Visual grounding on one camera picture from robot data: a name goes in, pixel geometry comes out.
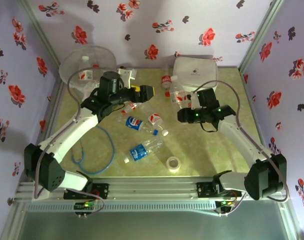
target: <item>purple wall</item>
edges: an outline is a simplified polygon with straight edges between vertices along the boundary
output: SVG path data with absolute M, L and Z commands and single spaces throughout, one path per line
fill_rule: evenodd
M 17 2 L 0 1 L 0 236 L 24 169 L 24 148 L 40 134 L 57 77 Z
M 284 1 L 261 47 L 244 77 L 266 144 L 287 159 L 304 236 L 304 0 Z

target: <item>blue tube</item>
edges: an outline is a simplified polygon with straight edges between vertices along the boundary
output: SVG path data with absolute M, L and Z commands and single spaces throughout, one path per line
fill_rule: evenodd
M 72 153 L 72 157 L 71 157 L 71 158 L 72 158 L 72 162 L 73 162 L 74 164 L 76 164 L 76 165 L 79 165 L 79 167 L 80 167 L 80 169 L 82 170 L 82 172 L 84 172 L 84 173 L 87 174 L 87 175 L 97 175 L 97 174 L 103 173 L 105 170 L 107 170 L 107 169 L 111 166 L 111 164 L 112 164 L 114 158 L 116 157 L 116 148 L 115 148 L 115 146 L 114 146 L 114 143 L 113 143 L 113 141 L 112 141 L 112 138 L 111 138 L 110 134 L 107 132 L 107 130 L 105 130 L 105 129 L 104 129 L 103 127 L 101 127 L 101 126 L 98 126 L 98 125 L 97 125 L 97 126 L 95 126 L 95 127 L 98 128 L 98 129 L 101 129 L 103 132 L 105 132 L 105 134 L 107 135 L 107 137 L 108 137 L 108 139 L 109 139 L 109 141 L 110 141 L 110 143 L 111 143 L 113 154 L 112 154 L 112 157 L 111 157 L 110 162 L 106 165 L 106 167 L 104 167 L 102 170 L 97 171 L 97 172 L 89 172 L 89 171 L 85 170 L 85 169 L 83 168 L 83 166 L 82 166 L 82 162 L 83 162 L 83 161 L 85 160 L 85 158 L 86 158 L 86 154 L 84 153 L 83 147 L 82 147 L 82 158 L 81 158 L 80 161 L 76 161 L 76 160 L 74 159 L 74 156 L 73 156 L 73 153 Z

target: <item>bottle cap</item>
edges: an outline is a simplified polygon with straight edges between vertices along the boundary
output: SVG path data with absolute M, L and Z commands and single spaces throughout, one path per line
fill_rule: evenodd
M 166 135 L 168 135 L 168 134 L 169 134 L 169 131 L 168 131 L 168 130 L 164 129 L 164 130 L 162 131 L 162 135 L 163 135 L 163 136 L 166 136 Z

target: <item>gray cable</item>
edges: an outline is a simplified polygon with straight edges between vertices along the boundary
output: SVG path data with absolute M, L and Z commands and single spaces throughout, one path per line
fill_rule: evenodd
M 282 175 L 282 173 L 280 172 L 280 170 L 278 169 L 278 167 L 276 166 L 276 164 L 272 161 L 272 159 L 268 156 L 268 154 L 266 154 L 264 152 L 264 150 L 256 143 L 256 141 L 254 141 L 248 134 L 247 132 L 242 128 L 241 124 L 240 124 L 240 119 L 239 119 L 239 113 L 240 113 L 240 107 L 241 107 L 241 102 L 240 102 L 240 97 L 237 93 L 237 91 L 228 83 L 224 82 L 224 81 L 220 81 L 220 80 L 212 80 L 212 81 L 208 81 L 206 83 L 203 83 L 201 86 L 199 86 L 196 90 L 193 91 L 193 93 L 195 94 L 200 88 L 202 88 L 204 85 L 209 84 L 209 83 L 221 83 L 221 84 L 225 84 L 226 86 L 228 86 L 233 93 L 236 96 L 237 99 L 237 110 L 236 110 L 236 124 L 237 127 L 241 130 L 241 132 L 246 136 L 246 138 L 256 147 L 256 149 L 262 153 L 262 155 L 264 157 L 266 157 L 266 159 L 268 160 L 268 162 L 272 165 L 272 167 L 274 168 L 274 170 L 276 171 L 276 173 L 278 174 L 279 178 L 281 179 L 283 186 L 285 188 L 285 198 L 284 199 L 276 199 L 273 197 L 268 196 L 268 199 L 271 199 L 273 201 L 279 202 L 279 203 L 285 203 L 286 201 L 289 200 L 289 196 L 290 196 L 290 192 L 289 192 L 289 187 L 287 185 L 287 181 L 285 180 L 284 176 Z
M 40 190 L 40 192 L 38 192 L 38 185 L 39 185 L 39 176 L 40 176 L 40 167 L 41 167 L 41 161 L 44 157 L 44 155 L 46 154 L 46 152 L 49 150 L 49 148 L 51 147 L 52 144 L 54 144 L 56 142 L 56 140 L 62 136 L 62 134 L 64 134 L 73 124 L 78 122 L 78 118 L 80 116 L 81 113 L 81 104 L 79 102 L 79 100 L 72 94 L 71 90 L 70 90 L 70 81 L 71 79 L 78 73 L 83 72 L 85 70 L 94 70 L 97 69 L 98 67 L 86 67 L 86 68 L 82 68 L 76 72 L 74 72 L 67 80 L 67 91 L 68 94 L 71 96 L 71 98 L 76 102 L 77 104 L 77 112 L 76 112 L 76 116 L 75 116 L 75 121 L 72 121 L 69 125 L 67 125 L 64 129 L 62 129 L 62 131 L 60 131 L 48 144 L 47 146 L 44 148 L 44 150 L 42 151 L 40 157 L 37 160 L 37 164 L 36 164 L 36 169 L 35 169 L 35 184 L 34 184 L 34 198 L 38 199 L 43 188 Z

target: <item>tape roll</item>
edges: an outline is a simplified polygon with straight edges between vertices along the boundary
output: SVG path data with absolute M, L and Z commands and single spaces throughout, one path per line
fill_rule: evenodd
M 180 169 L 180 167 L 181 167 L 181 162 L 177 157 L 171 156 L 166 160 L 166 168 L 171 173 L 176 173 Z

